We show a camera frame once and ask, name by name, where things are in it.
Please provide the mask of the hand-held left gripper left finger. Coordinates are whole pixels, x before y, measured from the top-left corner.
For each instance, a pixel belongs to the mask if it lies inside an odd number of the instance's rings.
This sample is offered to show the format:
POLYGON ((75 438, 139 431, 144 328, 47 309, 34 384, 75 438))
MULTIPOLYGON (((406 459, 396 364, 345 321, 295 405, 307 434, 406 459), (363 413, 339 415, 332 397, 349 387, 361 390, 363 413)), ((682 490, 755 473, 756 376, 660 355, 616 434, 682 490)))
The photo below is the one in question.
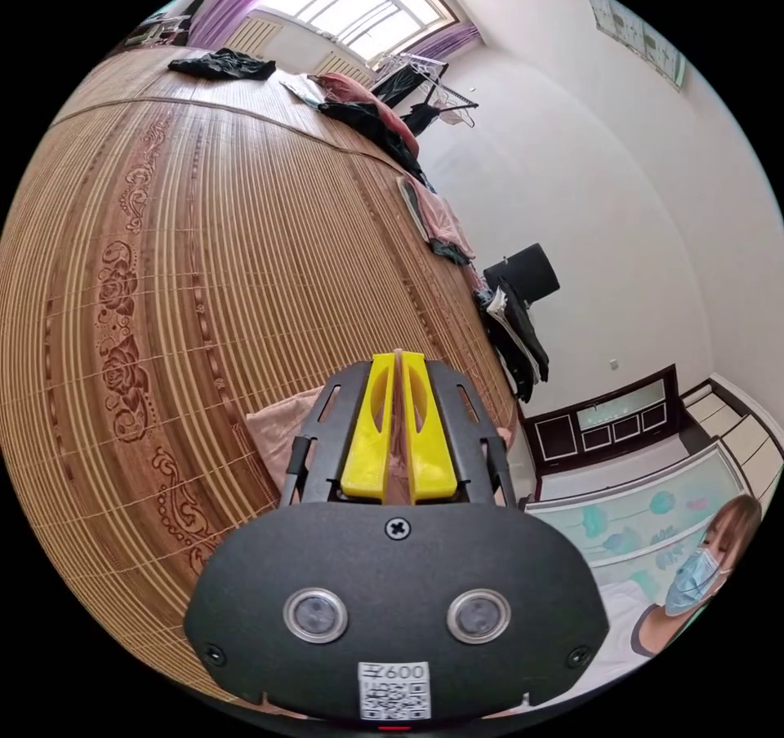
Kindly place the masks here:
POLYGON ((395 356, 377 354, 359 399, 348 454, 340 480, 351 500, 382 503, 390 466, 395 356))

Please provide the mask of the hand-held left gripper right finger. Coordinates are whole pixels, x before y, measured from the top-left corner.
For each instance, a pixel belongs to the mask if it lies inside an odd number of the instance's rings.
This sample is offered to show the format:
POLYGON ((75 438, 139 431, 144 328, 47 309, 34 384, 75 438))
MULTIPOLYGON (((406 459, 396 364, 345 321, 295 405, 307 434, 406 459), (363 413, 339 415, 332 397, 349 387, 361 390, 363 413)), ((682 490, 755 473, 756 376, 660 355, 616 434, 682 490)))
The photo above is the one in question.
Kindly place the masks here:
POLYGON ((457 476, 424 355, 402 352, 401 369, 411 502, 450 500, 457 492, 457 476))

